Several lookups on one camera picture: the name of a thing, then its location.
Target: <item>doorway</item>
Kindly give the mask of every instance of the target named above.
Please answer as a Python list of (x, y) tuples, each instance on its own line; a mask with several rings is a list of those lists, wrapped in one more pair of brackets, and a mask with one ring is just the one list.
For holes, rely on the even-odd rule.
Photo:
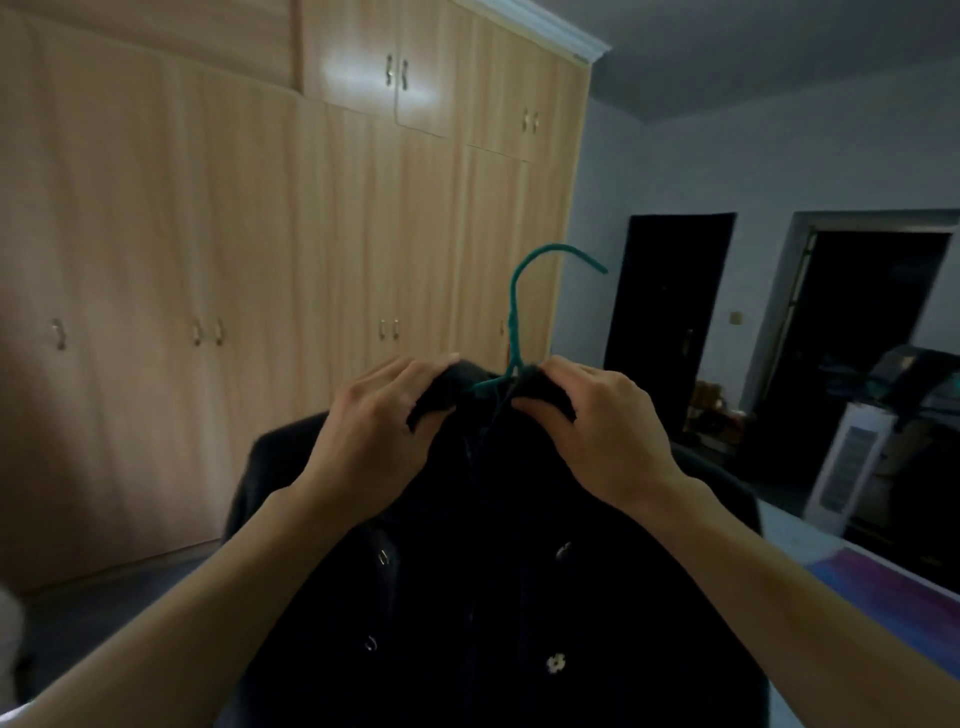
[(684, 428), (735, 220), (630, 219), (604, 368), (646, 390), (671, 437)]
[(910, 341), (949, 240), (948, 232), (810, 236), (741, 451), (750, 479), (809, 493), (849, 400), (843, 383), (865, 381), (886, 352)]

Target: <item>jacket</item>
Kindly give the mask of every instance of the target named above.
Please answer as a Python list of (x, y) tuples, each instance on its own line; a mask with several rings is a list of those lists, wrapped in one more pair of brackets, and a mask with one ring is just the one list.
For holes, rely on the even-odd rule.
[[(641, 526), (591, 496), (546, 433), (509, 406), (535, 367), (484, 393), (467, 362), (410, 418), (456, 404), (426, 466), (317, 566), (247, 668), (240, 725), (763, 726), (762, 671)], [(225, 538), (302, 472), (326, 415), (259, 438)], [(734, 478), (674, 447), (759, 532)]]

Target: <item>door frame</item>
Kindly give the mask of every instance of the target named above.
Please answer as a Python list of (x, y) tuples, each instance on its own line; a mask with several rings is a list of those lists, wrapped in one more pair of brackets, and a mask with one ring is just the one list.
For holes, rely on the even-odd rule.
[[(740, 401), (740, 409), (744, 411), (754, 411), (766, 398), (780, 363), (797, 297), (804, 287), (807, 262), (819, 232), (945, 232), (960, 242), (960, 210), (794, 213), (747, 372)], [(926, 302), (917, 318), (918, 323), (924, 316), (925, 307)]]

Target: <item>right hand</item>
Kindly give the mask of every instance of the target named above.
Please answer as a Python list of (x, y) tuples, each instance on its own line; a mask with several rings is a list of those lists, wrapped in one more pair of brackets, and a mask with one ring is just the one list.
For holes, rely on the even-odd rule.
[(576, 420), (542, 400), (516, 398), (513, 406), (546, 430), (590, 493), (644, 525), (709, 493), (680, 470), (650, 396), (628, 378), (562, 356), (540, 368), (570, 397)]

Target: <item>gray wall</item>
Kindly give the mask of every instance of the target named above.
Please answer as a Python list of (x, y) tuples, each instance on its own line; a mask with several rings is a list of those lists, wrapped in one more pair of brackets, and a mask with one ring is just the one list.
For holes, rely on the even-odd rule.
[[(615, 202), (598, 204), (601, 190), (617, 186)], [(598, 253), (619, 265), (631, 214), (737, 212), (701, 377), (749, 406), (748, 372), (795, 212), (958, 207), (960, 61), (950, 61), (659, 124), (591, 100), (571, 240), (593, 235)], [(596, 363), (616, 279), (586, 288), (581, 276), (567, 265), (555, 351)], [(742, 326), (728, 323), (731, 311), (744, 313)], [(951, 245), (914, 341), (960, 353), (958, 312), (960, 246)]]

